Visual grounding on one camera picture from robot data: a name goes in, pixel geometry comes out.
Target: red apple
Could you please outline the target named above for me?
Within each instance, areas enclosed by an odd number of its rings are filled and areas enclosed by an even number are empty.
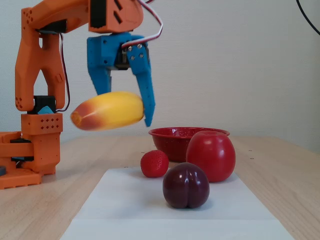
[[[199,131],[190,140],[186,161],[201,168],[210,183],[226,180],[236,165],[236,151],[229,137],[217,131]]]

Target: table surface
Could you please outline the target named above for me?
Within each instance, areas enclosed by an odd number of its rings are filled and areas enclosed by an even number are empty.
[[[319,240],[320,155],[274,137],[230,139],[240,179],[294,239]],[[60,239],[107,169],[139,166],[153,149],[150,136],[63,144],[55,175],[41,185],[0,190],[0,240]]]

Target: plum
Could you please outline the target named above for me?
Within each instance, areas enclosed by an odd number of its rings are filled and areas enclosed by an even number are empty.
[[[200,167],[183,162],[165,174],[162,191],[164,199],[173,208],[194,209],[208,200],[210,185],[205,172]]]

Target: white wall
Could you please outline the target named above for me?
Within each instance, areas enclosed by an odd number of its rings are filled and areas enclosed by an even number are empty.
[[[0,1],[0,131],[20,129],[14,101],[20,10],[39,1]],[[301,4],[320,28],[320,2]],[[161,38],[149,44],[157,104],[152,128],[223,128],[232,135],[276,136],[319,152],[320,36],[295,0],[156,0],[152,7],[164,21]],[[150,35],[158,27],[146,13],[135,33]],[[86,39],[95,34],[87,29],[65,35],[71,105],[64,114],[63,141],[91,134],[76,129],[69,118],[96,95],[86,65]],[[113,91],[139,93],[130,71],[112,76]],[[35,93],[46,94],[43,76]],[[103,134],[148,130],[141,121]]]

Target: white paper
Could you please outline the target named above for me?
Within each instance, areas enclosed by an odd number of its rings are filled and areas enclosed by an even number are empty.
[[[162,183],[139,167],[108,170],[61,239],[293,240],[235,173],[196,209],[170,207]]]

